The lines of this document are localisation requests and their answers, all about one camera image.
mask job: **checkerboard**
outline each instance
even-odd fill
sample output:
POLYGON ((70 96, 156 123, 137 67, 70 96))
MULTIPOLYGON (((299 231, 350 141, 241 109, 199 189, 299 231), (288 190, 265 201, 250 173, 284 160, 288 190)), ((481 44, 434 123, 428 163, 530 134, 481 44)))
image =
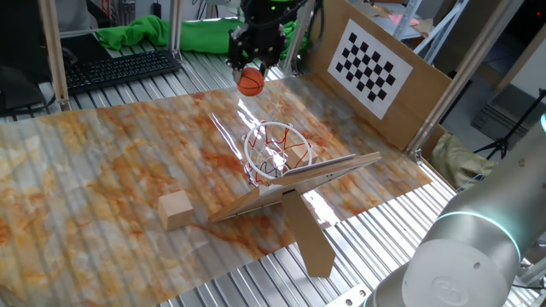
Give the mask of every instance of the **checkerboard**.
POLYGON ((382 119, 412 67, 352 20, 328 71, 382 119))

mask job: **cardboard stand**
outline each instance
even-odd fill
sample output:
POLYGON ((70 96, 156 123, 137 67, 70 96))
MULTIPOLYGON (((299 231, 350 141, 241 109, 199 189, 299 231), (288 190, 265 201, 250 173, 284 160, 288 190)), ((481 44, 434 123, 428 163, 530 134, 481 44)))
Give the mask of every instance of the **cardboard stand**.
POLYGON ((353 154, 287 171, 284 176, 269 180, 267 184, 254 188, 212 214, 209 221, 215 223, 225 218, 282 203, 291 221, 291 228, 309 276, 329 277, 334 265, 334 249, 329 245, 301 195, 379 159, 381 159, 379 153, 358 157, 353 154))

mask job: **computer monitor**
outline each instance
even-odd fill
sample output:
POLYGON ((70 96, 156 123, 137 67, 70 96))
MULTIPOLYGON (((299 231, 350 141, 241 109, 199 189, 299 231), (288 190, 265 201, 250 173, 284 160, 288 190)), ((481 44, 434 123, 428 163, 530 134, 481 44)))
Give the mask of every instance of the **computer monitor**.
POLYGON ((0 1, 0 112, 43 101, 50 80, 38 0, 0 1))

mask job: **hoop rim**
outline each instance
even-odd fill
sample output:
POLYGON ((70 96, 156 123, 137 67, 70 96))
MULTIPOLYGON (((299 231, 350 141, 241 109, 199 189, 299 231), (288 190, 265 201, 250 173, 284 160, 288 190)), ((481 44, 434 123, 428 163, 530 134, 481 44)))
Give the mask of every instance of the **hoop rim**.
POLYGON ((259 125, 256 125, 254 126, 248 133, 247 133, 247 136, 245 137, 245 145, 244 145, 244 149, 245 149, 245 156, 247 157, 247 161, 248 161, 248 164, 258 173, 260 174, 262 177, 265 177, 267 179, 275 179, 274 177, 266 174, 265 172, 261 171, 255 164, 254 162, 250 159, 250 155, 248 154, 248 143, 249 143, 249 138, 250 138, 250 135, 255 131, 255 130, 259 130, 261 127, 265 127, 267 125, 276 125, 276 126, 281 126, 285 129, 289 129, 290 131, 292 131, 293 133, 296 134, 296 136, 298 136, 303 142, 304 142, 304 145, 305 147, 307 148, 307 153, 309 154, 309 162, 307 163, 307 165, 311 165, 312 164, 312 160, 313 160, 313 153, 312 153, 312 150, 311 150, 311 145, 309 145, 309 143, 307 142, 307 140, 304 138, 304 136, 299 133, 299 131, 297 131, 295 128, 293 128, 292 126, 290 125, 286 125, 286 124, 283 124, 283 123, 278 123, 278 122, 273 122, 273 121, 270 121, 270 122, 263 122, 263 123, 260 123, 259 125))

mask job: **marble pattern mat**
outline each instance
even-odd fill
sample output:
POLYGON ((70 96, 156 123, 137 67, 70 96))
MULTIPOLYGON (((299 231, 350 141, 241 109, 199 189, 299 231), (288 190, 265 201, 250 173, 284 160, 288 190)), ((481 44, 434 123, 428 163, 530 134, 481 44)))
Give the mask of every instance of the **marble pattern mat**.
POLYGON ((293 243, 280 206, 210 224, 247 193, 242 139, 290 123, 321 159, 383 160, 304 195, 325 228, 430 182, 317 77, 0 125, 0 287, 28 306, 151 306, 293 243), (183 189, 190 226, 158 198, 183 189))

